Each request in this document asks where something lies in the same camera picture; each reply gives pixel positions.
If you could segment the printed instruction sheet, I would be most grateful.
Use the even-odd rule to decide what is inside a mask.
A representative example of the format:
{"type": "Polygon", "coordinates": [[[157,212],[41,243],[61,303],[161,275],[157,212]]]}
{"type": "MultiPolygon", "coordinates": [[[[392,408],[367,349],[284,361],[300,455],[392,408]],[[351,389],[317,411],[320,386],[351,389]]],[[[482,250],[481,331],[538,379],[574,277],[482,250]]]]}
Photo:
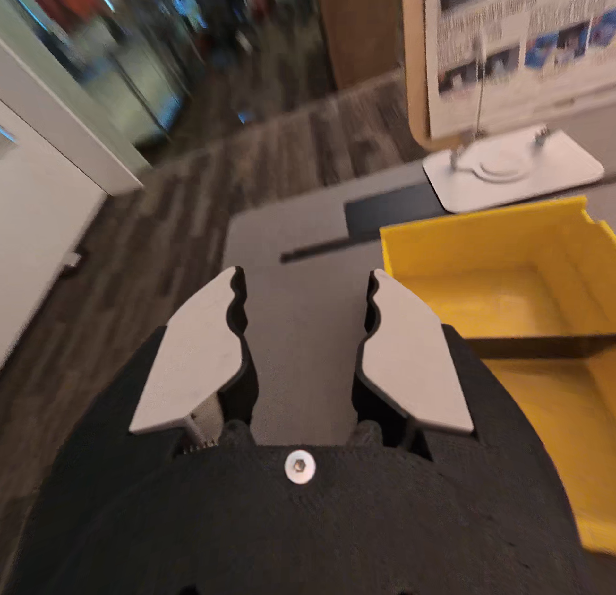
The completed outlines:
{"type": "Polygon", "coordinates": [[[429,133],[615,103],[615,0],[425,0],[429,133]]]}

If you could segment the brown wooden cabinet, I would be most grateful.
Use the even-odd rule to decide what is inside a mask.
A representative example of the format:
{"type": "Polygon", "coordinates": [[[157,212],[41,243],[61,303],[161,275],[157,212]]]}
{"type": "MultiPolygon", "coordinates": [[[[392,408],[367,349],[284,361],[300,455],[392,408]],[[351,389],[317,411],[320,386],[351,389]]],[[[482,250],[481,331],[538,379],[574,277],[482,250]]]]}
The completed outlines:
{"type": "Polygon", "coordinates": [[[401,0],[319,0],[338,90],[399,66],[401,0]]]}

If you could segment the white base acrylic stand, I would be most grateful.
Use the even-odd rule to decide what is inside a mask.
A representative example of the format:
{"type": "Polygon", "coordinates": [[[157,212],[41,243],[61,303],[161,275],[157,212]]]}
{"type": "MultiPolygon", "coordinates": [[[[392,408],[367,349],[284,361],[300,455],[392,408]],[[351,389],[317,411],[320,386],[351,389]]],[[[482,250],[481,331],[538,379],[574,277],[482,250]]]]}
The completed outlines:
{"type": "Polygon", "coordinates": [[[480,128],[485,79],[468,141],[423,160],[443,209],[468,214],[598,182],[604,166],[561,129],[547,125],[490,135],[480,128]]]}

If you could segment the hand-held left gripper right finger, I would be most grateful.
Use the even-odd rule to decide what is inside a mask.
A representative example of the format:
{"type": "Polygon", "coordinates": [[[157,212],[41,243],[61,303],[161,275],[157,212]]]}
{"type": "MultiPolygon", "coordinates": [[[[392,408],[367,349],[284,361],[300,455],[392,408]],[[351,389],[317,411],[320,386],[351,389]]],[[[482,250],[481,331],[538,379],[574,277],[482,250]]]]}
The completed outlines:
{"type": "Polygon", "coordinates": [[[441,319],[381,268],[370,273],[366,303],[358,382],[423,429],[471,434],[474,423],[441,319]]]}

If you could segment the dark blue mat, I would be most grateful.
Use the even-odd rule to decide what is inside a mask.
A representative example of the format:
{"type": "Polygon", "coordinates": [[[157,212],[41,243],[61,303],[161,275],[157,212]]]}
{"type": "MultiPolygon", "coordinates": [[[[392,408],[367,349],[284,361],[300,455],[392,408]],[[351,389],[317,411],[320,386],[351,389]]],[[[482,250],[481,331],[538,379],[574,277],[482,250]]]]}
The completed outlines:
{"type": "Polygon", "coordinates": [[[407,185],[345,203],[349,240],[363,243],[380,238],[384,227],[447,215],[428,183],[407,185]]]}

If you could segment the wooden board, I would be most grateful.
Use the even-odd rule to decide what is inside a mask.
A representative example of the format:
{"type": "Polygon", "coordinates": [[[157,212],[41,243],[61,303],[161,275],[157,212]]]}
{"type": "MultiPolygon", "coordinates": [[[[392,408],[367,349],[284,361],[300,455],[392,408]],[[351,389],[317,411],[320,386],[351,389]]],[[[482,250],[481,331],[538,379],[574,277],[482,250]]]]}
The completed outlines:
{"type": "Polygon", "coordinates": [[[425,0],[402,0],[406,110],[410,132],[427,152],[438,150],[429,133],[425,0]]]}

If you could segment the yellow plastic bin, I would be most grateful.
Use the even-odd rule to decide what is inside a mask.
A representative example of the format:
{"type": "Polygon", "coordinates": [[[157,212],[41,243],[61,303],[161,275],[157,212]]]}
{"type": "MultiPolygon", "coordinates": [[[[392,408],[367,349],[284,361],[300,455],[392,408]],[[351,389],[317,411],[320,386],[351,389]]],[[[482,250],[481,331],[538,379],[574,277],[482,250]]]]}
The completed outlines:
{"type": "Polygon", "coordinates": [[[585,197],[380,231],[385,271],[454,327],[518,403],[582,545],[615,555],[615,234],[585,197]]]}

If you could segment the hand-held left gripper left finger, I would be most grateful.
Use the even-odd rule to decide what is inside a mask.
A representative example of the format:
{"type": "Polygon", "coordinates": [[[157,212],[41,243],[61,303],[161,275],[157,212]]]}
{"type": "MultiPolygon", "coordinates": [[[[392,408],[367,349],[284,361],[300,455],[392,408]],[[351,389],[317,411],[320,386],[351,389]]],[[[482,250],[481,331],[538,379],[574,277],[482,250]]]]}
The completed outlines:
{"type": "Polygon", "coordinates": [[[130,433],[221,434],[228,422],[251,425],[259,384],[244,335],[247,295],[244,270],[229,267],[173,314],[130,433]]]}

